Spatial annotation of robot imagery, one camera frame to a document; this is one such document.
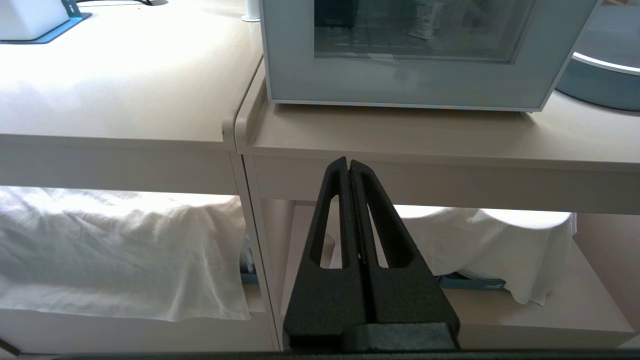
cable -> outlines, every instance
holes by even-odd
[[[105,0],[76,0],[76,3],[87,3],[89,1],[105,1]],[[154,5],[151,2],[151,0],[131,0],[131,1],[137,1],[139,3],[143,3],[143,4],[149,5],[149,6],[153,6]]]

white fabric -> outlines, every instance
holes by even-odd
[[[407,205],[396,205],[396,211],[433,275],[470,270],[503,279],[521,304],[531,300],[544,305],[564,272],[577,229],[572,213]],[[326,232],[339,243],[336,204]],[[378,234],[374,236],[379,247]],[[340,260],[336,246],[332,268],[340,267]]]
[[[0,187],[0,308],[250,318],[236,196]]]

white cylinder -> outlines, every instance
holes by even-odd
[[[260,20],[260,4],[259,0],[244,0],[246,6],[246,15],[242,17],[244,21]]]
[[[67,20],[60,0],[0,0],[0,40],[35,40]]]

glass window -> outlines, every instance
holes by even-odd
[[[316,58],[509,63],[535,0],[316,0]]]

lower shelf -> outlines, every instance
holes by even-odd
[[[314,208],[298,205],[280,312],[289,305]],[[564,278],[545,306],[508,292],[445,289],[461,322],[463,348],[612,348],[635,335],[582,252],[573,244]]]
[[[179,322],[0,310],[0,338],[23,353],[273,351],[257,284],[244,286],[252,319]]]

